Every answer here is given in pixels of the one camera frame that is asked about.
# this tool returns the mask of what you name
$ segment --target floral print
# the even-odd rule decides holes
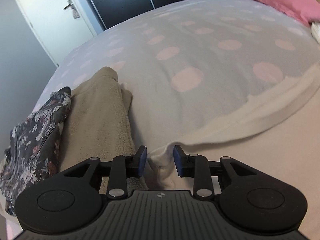
[[[12,129],[0,170],[0,191],[8,214],[15,216],[14,203],[24,189],[57,172],[63,122],[70,106],[71,90],[64,87]]]

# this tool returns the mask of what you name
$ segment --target door frame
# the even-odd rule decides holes
[[[49,56],[49,58],[52,60],[52,62],[55,64],[55,66],[58,68],[59,64],[53,59],[53,57],[50,55],[50,52],[47,50],[47,48],[45,47],[45,45],[43,44],[43,42],[41,41],[39,35],[37,34],[36,30],[33,28],[30,20],[28,20],[27,15],[25,14],[22,5],[20,4],[19,0],[15,0],[19,10],[21,12],[21,14],[23,15],[24,19],[26,20],[29,28],[31,29],[31,31],[33,32],[34,36],[36,37],[36,39],[38,40],[38,42],[40,43],[40,45],[42,46],[42,48],[44,49],[44,51],[47,53],[47,55]],[[75,5],[80,17],[83,18],[85,24],[87,25],[87,27],[89,28],[90,32],[92,33],[92,36],[95,37],[97,36],[97,33],[95,31],[95,29],[93,28],[90,20],[87,17],[87,14],[85,13],[84,9],[82,8],[82,6],[80,5],[79,0],[72,0],[73,4]]]

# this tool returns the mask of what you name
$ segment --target mattress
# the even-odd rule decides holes
[[[214,144],[198,145],[196,151],[210,160],[230,155],[298,187],[309,202],[301,231],[319,239],[319,192],[306,174],[320,176],[308,166],[318,160],[320,133],[315,122],[308,120],[311,130],[303,122],[310,119],[303,110],[311,98],[316,100],[320,86],[319,60],[310,29],[269,6],[253,0],[187,0],[125,21],[74,49],[34,110],[51,92],[64,86],[74,89],[110,66],[133,94],[129,120],[136,147],[146,145],[151,166],[162,169],[155,171],[161,186],[181,189],[190,188],[192,180],[179,179],[169,168],[170,154],[159,149],[205,130],[209,123],[223,127],[234,113],[259,105],[258,120],[267,122],[260,122],[258,129],[255,126],[246,135],[231,129],[233,136],[219,140],[215,133]],[[276,115],[270,108],[275,102],[281,103],[276,104]],[[317,113],[316,104],[317,100],[312,114]],[[302,120],[283,126],[298,114]],[[233,124],[239,123],[238,117]],[[295,144],[302,137],[307,153]],[[185,150],[195,148],[186,144]],[[313,160],[296,162],[305,156]]]

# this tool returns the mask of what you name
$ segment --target door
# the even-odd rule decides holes
[[[57,66],[71,50],[94,36],[77,6],[68,6],[71,2],[74,1],[17,0],[35,36]]]

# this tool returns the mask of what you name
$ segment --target folded beige towel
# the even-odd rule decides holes
[[[120,88],[117,73],[109,67],[72,91],[60,143],[60,171],[93,156],[104,162],[135,153],[127,115],[131,99],[131,92]],[[127,182],[129,191],[147,189],[143,179]],[[107,183],[103,178],[100,193],[106,193]]]

